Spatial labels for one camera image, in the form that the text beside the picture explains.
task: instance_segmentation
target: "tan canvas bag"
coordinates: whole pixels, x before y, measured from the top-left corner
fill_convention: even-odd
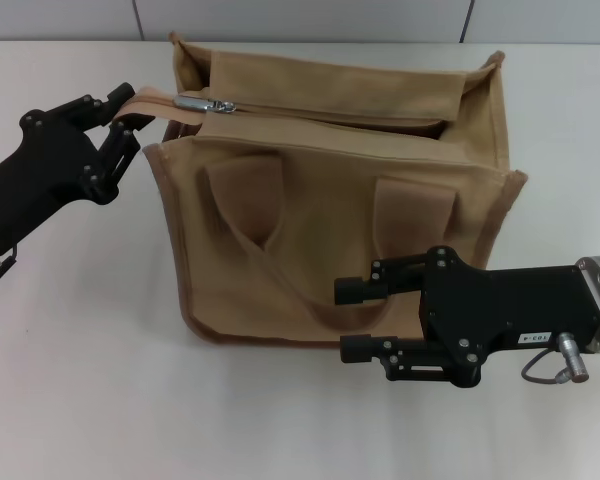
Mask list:
[[[171,120],[145,153],[187,324],[216,341],[421,337],[418,294],[335,306],[333,281],[439,244],[486,265],[526,181],[509,170],[504,55],[406,72],[173,41],[180,94],[236,107],[201,113],[144,89],[119,113]]]

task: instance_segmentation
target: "white tabletop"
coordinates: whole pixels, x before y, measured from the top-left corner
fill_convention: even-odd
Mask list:
[[[530,180],[492,268],[600,254],[600,46],[225,45],[378,67],[474,68],[504,50],[511,162]],[[18,120],[123,81],[173,90],[161,43],[0,42],[0,160]],[[139,138],[161,138],[155,122]],[[99,144],[105,129],[91,135]],[[498,353],[470,390],[390,383],[336,351],[207,344],[180,317],[162,204],[140,155],[107,207],[72,204],[0,283],[0,479],[600,477],[600,356],[538,386]],[[560,367],[550,356],[538,375]]]

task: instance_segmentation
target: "metal zipper slider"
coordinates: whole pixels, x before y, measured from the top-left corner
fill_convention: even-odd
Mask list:
[[[236,111],[236,104],[232,102],[205,100],[204,98],[187,97],[186,95],[176,95],[173,104],[178,108],[196,112],[232,113]]]

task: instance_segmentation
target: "bag handle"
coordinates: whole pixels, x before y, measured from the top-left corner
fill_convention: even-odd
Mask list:
[[[276,265],[267,244],[281,228],[284,214],[282,160],[245,156],[207,166],[211,194],[249,258],[287,288],[313,319],[339,332],[367,329],[389,311],[391,300],[377,305],[335,306],[309,298]],[[396,179],[376,184],[373,237],[382,257],[420,253],[442,243],[455,192]],[[406,205],[407,208],[396,208]]]

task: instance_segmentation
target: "cable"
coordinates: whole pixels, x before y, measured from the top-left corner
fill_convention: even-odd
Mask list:
[[[533,367],[543,357],[547,356],[551,352],[553,352],[553,350],[551,350],[550,348],[547,348],[546,350],[541,351],[538,355],[533,357],[531,359],[531,361],[524,366],[524,368],[522,369],[522,372],[520,372],[520,375],[522,375],[522,378],[524,378],[527,382],[531,382],[531,383],[539,383],[541,385],[557,385],[558,381],[555,378],[538,378],[538,377],[532,377],[530,375],[527,375],[527,372],[531,369],[531,367]]]

